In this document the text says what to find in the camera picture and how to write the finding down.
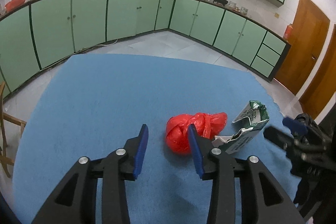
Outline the wooden door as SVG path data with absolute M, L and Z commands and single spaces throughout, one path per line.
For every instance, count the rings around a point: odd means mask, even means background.
M 312 82 L 299 99 L 304 113 L 316 119 L 335 93 L 335 27 L 326 54 Z
M 296 95 L 322 51 L 330 19 L 311 0 L 299 0 L 292 26 L 290 50 L 275 79 Z

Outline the blue table mat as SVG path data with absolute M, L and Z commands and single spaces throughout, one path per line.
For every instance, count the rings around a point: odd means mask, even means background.
M 233 121 L 250 100 L 263 103 L 269 124 L 283 115 L 255 77 L 235 69 L 143 55 L 84 54 L 65 62 L 27 122 L 15 159 L 14 213 L 30 223 L 82 156 L 106 157 L 149 128 L 142 172 L 126 183 L 132 223 L 205 223 L 211 182 L 190 157 L 165 143 L 179 114 L 220 113 Z

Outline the red thermos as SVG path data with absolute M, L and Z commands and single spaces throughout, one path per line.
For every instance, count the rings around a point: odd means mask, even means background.
M 285 32 L 284 32 L 284 35 L 283 35 L 283 39 L 284 40 L 288 40 L 288 38 L 290 37 L 290 34 L 293 30 L 293 24 L 288 24 L 286 26 L 286 29 L 285 29 Z

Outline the green white milk carton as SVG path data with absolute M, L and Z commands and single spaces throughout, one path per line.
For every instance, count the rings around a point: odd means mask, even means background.
M 269 122 L 267 107 L 260 101 L 248 101 L 245 108 L 232 121 L 237 131 L 231 136 L 215 136 L 212 144 L 227 154 L 239 152 Z

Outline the red plastic basin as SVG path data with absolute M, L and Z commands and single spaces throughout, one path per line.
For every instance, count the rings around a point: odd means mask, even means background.
M 17 7 L 23 5 L 26 2 L 26 0 L 11 0 L 5 5 L 5 9 L 7 12 L 10 12 Z

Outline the green lower kitchen cabinets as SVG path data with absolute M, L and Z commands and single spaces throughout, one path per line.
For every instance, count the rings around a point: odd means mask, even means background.
M 262 24 L 201 0 L 32 0 L 1 17 L 5 94 L 76 53 L 159 31 L 205 44 L 267 81 L 290 50 Z

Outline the black wok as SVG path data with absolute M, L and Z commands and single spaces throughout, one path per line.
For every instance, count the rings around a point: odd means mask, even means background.
M 228 4 L 228 1 L 227 0 L 213 0 L 213 3 L 216 5 L 225 6 Z

